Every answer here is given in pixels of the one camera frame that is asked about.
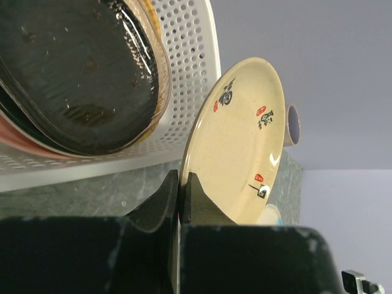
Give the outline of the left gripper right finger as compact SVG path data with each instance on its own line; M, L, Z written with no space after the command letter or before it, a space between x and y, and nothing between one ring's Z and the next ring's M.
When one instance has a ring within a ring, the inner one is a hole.
M190 173L180 239L181 293L342 293L330 247L301 226L200 225L194 201L206 198Z

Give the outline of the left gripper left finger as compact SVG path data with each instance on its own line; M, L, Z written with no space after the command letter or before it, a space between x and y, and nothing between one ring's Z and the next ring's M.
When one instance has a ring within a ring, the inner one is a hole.
M178 172L124 216L1 221L2 293L173 293Z

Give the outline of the large cream and blue plate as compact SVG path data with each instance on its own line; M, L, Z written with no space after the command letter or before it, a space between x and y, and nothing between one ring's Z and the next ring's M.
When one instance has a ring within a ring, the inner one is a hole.
M284 225L277 206L273 204L267 204L257 221L257 225Z

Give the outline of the tan wooden printed plate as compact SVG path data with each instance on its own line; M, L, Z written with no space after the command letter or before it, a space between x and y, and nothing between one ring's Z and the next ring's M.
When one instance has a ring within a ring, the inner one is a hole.
M258 57L232 66L192 126L180 188L197 175L212 202L237 224L257 224L272 191L285 135L285 99L274 67Z

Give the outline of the cream and pink plate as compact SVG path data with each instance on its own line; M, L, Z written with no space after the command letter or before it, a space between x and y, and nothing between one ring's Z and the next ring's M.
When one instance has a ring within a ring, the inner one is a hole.
M51 159L70 159L69 156L50 151L25 137L1 116L1 143L20 151Z

